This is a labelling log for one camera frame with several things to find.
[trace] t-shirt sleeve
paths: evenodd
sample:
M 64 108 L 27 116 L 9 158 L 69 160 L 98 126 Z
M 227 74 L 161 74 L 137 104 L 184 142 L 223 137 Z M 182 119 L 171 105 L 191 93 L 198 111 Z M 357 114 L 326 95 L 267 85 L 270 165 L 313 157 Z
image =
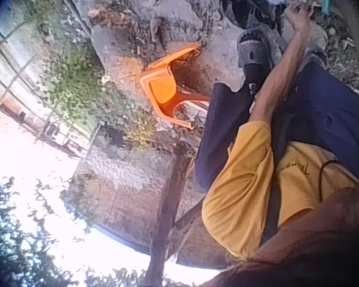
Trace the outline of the t-shirt sleeve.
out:
M 253 121 L 241 126 L 202 208 L 210 235 L 237 257 L 248 257 L 259 247 L 273 169 L 269 125 Z

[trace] fingers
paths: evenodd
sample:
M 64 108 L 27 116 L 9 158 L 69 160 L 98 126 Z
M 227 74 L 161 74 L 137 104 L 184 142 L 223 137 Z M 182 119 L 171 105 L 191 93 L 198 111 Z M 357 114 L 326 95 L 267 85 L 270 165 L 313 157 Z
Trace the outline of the fingers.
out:
M 298 2 L 298 1 L 293 2 L 287 7 L 287 9 L 294 13 L 298 13 L 301 10 L 308 11 L 310 13 L 310 11 L 309 11 L 310 7 L 307 5 L 307 3 L 304 3 L 304 2 Z

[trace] black cord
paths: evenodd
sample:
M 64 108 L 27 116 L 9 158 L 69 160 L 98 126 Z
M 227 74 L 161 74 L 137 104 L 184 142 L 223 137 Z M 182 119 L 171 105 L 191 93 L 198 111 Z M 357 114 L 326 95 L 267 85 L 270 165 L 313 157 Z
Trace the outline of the black cord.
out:
M 323 201 L 323 194 L 322 194 L 322 177 L 323 177 L 323 169 L 328 166 L 329 164 L 332 164 L 332 163 L 339 163 L 337 160 L 329 160 L 329 161 L 326 161 L 320 171 L 319 171 L 319 181 L 318 181 L 318 188 L 319 188 L 319 202 L 321 203 Z

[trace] navy blue pants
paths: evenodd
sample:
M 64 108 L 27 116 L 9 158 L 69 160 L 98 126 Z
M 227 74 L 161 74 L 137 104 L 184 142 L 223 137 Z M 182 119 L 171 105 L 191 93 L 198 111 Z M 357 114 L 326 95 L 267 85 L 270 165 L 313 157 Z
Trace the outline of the navy blue pants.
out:
M 261 73 L 257 79 L 247 77 L 236 93 L 225 84 L 214 85 L 195 166 L 205 191 L 221 172 L 228 159 L 227 148 L 250 116 L 254 96 L 248 83 L 261 86 L 264 78 Z M 359 179 L 359 97 L 316 63 L 307 64 L 273 116 L 275 162 L 289 141 L 331 151 Z

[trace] person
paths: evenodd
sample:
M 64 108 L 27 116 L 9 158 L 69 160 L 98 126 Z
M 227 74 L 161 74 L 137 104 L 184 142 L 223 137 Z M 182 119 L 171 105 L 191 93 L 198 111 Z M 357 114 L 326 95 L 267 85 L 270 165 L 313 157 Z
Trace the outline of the person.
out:
M 307 6 L 293 3 L 285 16 L 294 35 L 272 70 L 263 34 L 239 38 L 245 83 L 237 93 L 215 85 L 196 159 L 205 227 L 240 259 L 280 244 L 277 232 L 307 222 L 337 191 L 359 190 L 359 98 L 322 68 L 322 51 L 306 51 Z M 295 228 L 318 230 L 325 218 L 314 218 Z
M 201 287 L 359 286 L 359 188 L 342 189 Z

